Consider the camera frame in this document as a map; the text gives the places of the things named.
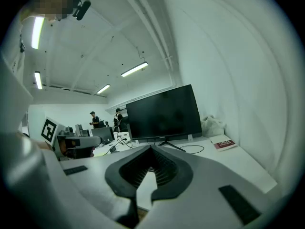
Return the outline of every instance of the black monitor screen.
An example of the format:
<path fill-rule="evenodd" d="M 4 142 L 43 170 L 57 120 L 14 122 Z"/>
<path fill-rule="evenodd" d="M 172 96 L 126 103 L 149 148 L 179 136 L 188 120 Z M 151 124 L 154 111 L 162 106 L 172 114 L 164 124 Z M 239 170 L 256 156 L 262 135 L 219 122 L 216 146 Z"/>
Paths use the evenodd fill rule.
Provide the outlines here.
<path fill-rule="evenodd" d="M 126 107 L 133 139 L 201 133 L 191 85 L 141 99 Z"/>
<path fill-rule="evenodd" d="M 92 136 L 99 136 L 102 140 L 114 141 L 114 135 L 111 127 L 92 129 Z"/>

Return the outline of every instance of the book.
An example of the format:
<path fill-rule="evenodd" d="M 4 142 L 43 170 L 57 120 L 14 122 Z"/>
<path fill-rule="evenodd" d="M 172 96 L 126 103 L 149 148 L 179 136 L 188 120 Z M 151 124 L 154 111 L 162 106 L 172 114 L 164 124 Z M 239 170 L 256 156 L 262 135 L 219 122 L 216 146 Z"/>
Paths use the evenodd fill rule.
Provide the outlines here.
<path fill-rule="evenodd" d="M 210 137 L 210 140 L 219 152 L 237 146 L 237 144 L 233 142 L 230 138 L 228 138 L 226 135 L 212 136 Z"/>

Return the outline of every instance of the plastic bag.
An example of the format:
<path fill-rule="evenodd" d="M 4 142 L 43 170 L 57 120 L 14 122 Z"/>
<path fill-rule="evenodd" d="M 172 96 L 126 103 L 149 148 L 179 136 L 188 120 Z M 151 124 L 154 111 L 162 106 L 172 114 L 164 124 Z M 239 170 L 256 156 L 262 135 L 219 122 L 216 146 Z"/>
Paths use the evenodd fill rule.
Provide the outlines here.
<path fill-rule="evenodd" d="M 225 124 L 213 115 L 207 115 L 202 119 L 201 128 L 203 136 L 212 137 L 224 134 Z"/>

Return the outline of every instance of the desk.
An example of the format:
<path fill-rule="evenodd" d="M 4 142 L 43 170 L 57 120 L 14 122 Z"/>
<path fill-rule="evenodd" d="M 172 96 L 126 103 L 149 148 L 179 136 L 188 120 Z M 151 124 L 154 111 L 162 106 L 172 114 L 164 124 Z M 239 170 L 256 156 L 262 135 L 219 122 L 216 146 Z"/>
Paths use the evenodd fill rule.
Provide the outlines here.
<path fill-rule="evenodd" d="M 115 141 L 111 144 L 115 145 L 117 143 L 116 137 L 117 135 L 121 136 L 122 138 L 127 138 L 127 141 L 130 141 L 128 133 L 115 133 Z M 277 190 L 277 183 L 276 181 L 268 174 L 268 172 L 261 167 L 246 151 L 244 151 L 241 147 L 237 146 L 222 152 L 218 152 L 209 138 L 199 137 L 194 138 L 192 142 L 188 140 L 177 140 L 171 141 L 172 144 L 176 145 L 177 147 L 182 147 L 184 145 L 200 145 L 204 147 L 204 150 L 198 154 L 194 154 L 197 156 L 205 157 L 214 161 L 217 161 L 235 173 L 239 174 L 241 177 L 246 179 L 247 181 L 251 182 L 254 186 L 259 188 L 263 193 L 267 194 L 270 199 L 278 200 L 280 195 Z M 105 145 L 103 147 L 97 148 L 93 153 L 95 156 L 99 156 L 101 154 L 105 154 L 110 145 Z M 133 144 L 133 147 L 137 146 L 144 146 L 147 143 L 130 143 Z M 164 148 L 172 148 L 171 146 L 164 145 Z M 117 145 L 116 146 L 118 151 L 128 150 L 129 147 L 126 145 Z M 200 151 L 202 148 L 198 146 L 193 147 L 184 147 L 183 149 L 186 150 L 187 153 L 195 153 Z M 137 203 L 140 207 L 144 209 L 150 209 L 152 207 L 150 201 L 150 194 L 157 189 L 157 185 L 155 182 L 154 173 L 148 172 L 147 176 L 144 178 L 143 182 L 139 186 L 137 190 Z"/>

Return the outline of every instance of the black rubber strip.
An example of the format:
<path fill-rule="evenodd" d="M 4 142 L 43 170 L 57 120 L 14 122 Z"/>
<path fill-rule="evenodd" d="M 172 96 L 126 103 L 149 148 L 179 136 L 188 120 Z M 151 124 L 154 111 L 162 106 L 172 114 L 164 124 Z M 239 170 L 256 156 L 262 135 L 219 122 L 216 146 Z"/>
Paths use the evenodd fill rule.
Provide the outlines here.
<path fill-rule="evenodd" d="M 88 168 L 86 166 L 78 166 L 78 167 L 66 169 L 66 170 L 63 170 L 63 171 L 68 176 L 68 175 L 72 175 L 72 174 L 75 174 L 75 173 L 79 173 L 79 172 L 87 170 L 87 169 Z"/>
<path fill-rule="evenodd" d="M 178 197 L 193 179 L 187 162 L 157 146 L 146 146 L 109 165 L 105 180 L 116 195 L 136 201 L 136 190 L 150 169 L 158 187 L 151 195 L 152 201 Z"/>
<path fill-rule="evenodd" d="M 219 191 L 244 225 L 260 216 L 260 213 L 233 186 L 220 187 Z"/>

